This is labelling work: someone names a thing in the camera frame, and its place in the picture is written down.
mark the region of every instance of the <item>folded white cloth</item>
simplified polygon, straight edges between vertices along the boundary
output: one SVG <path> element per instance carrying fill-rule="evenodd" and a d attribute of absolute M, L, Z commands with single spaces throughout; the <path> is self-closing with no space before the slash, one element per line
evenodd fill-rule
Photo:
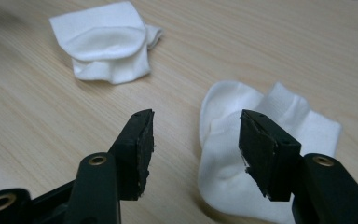
<path fill-rule="evenodd" d="M 270 202 L 244 171 L 238 147 L 243 109 L 263 113 L 278 123 L 301 143 L 301 155 L 334 156 L 341 126 L 310 110 L 304 98 L 281 83 L 264 96 L 240 82 L 221 81 L 202 102 L 199 190 L 205 202 L 231 215 L 294 223 L 291 202 Z"/>
<path fill-rule="evenodd" d="M 130 2 L 50 18 L 59 45 L 72 57 L 75 76 L 112 84 L 150 73 L 147 50 L 162 29 L 145 24 Z"/>

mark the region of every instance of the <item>wooden surface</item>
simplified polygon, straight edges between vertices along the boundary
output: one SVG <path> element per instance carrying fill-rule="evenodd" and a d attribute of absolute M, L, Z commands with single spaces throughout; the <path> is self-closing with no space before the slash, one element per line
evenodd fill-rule
<path fill-rule="evenodd" d="M 76 80 L 48 18 L 108 2 L 0 0 L 0 189 L 57 188 L 153 108 L 151 175 L 140 201 L 121 203 L 123 223 L 262 223 L 221 214 L 198 192 L 200 105 L 223 79 L 262 92 L 280 81 L 340 122 L 337 158 L 358 181 L 358 1 L 132 1 L 165 30 L 151 74 Z"/>

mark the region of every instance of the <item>crumpled white cloth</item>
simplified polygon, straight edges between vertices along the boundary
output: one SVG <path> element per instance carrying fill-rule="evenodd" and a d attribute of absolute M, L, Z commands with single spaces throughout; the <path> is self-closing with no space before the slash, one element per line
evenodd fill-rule
<path fill-rule="evenodd" d="M 147 50 L 162 29 L 145 24 L 130 2 L 50 18 L 59 45 L 72 57 L 75 76 L 112 84 L 150 73 Z"/>
<path fill-rule="evenodd" d="M 292 202 L 270 202 L 244 171 L 238 147 L 243 109 L 261 112 L 283 127 L 301 143 L 301 155 L 315 152 L 333 157 L 341 126 L 310 110 L 304 98 L 281 83 L 263 95 L 240 82 L 221 81 L 202 102 L 199 190 L 205 202 L 231 215 L 294 223 Z"/>

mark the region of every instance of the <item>cloth fold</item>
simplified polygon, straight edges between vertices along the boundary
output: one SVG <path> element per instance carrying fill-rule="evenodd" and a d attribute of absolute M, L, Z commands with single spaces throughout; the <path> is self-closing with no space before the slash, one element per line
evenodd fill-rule
<path fill-rule="evenodd" d="M 278 123 L 301 143 L 301 155 L 316 152 L 333 157 L 341 126 L 312 111 L 307 100 L 281 83 L 265 96 L 240 82 L 221 81 L 202 102 L 199 190 L 205 202 L 231 215 L 294 223 L 292 202 L 270 202 L 244 171 L 238 148 L 243 109 L 266 114 Z"/>
<path fill-rule="evenodd" d="M 82 80 L 112 84 L 150 73 L 147 51 L 162 29 L 145 24 L 130 2 L 113 3 L 50 18 L 59 45 Z"/>

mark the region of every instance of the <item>black plastic part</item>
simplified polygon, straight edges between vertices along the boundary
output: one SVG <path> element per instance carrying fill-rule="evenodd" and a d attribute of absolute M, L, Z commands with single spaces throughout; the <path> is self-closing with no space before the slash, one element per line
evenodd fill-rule
<path fill-rule="evenodd" d="M 154 151 L 153 116 L 151 109 L 132 115 L 109 149 L 116 158 L 121 200 L 136 201 L 145 190 Z"/>
<path fill-rule="evenodd" d="M 25 189 L 0 190 L 0 223 L 29 223 L 30 194 Z"/>
<path fill-rule="evenodd" d="M 120 223 L 115 168 L 115 158 L 110 153 L 95 153 L 83 159 L 63 223 Z"/>
<path fill-rule="evenodd" d="M 320 158 L 329 163 L 317 162 Z M 311 153 L 304 156 L 299 173 L 302 186 L 294 188 L 296 223 L 358 223 L 358 184 L 339 161 Z M 310 206 L 318 218 L 311 222 L 304 218 Z"/>
<path fill-rule="evenodd" d="M 246 172 L 263 195 L 289 201 L 301 144 L 266 115 L 242 110 L 239 147 Z"/>

